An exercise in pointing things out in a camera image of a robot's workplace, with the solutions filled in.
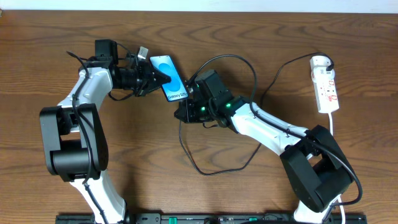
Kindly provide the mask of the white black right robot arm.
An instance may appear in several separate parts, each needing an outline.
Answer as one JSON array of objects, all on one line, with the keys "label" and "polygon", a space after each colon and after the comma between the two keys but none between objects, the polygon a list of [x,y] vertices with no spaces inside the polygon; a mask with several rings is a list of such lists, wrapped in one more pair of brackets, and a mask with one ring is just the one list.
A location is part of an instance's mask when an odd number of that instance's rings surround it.
[{"label": "white black right robot arm", "polygon": [[188,86],[192,97],[179,103],[174,116],[183,123],[215,121],[221,128],[249,136],[277,154],[299,205],[299,223],[326,223],[338,199],[358,177],[332,133],[286,123],[243,96],[234,96],[215,70]]}]

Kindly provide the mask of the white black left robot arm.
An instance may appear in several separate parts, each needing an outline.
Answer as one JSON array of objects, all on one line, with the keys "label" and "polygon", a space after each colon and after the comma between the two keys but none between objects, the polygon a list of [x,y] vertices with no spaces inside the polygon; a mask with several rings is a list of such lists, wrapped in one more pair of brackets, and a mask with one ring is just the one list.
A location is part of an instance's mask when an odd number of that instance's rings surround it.
[{"label": "white black left robot arm", "polygon": [[56,223],[135,223],[110,179],[109,151],[99,109],[113,89],[129,90],[141,97],[171,81],[147,61],[148,49],[128,51],[127,65],[120,67],[118,47],[110,40],[95,41],[95,55],[77,59],[78,80],[58,105],[39,114],[45,164],[52,175],[76,188],[92,210],[91,215],[57,215]]}]

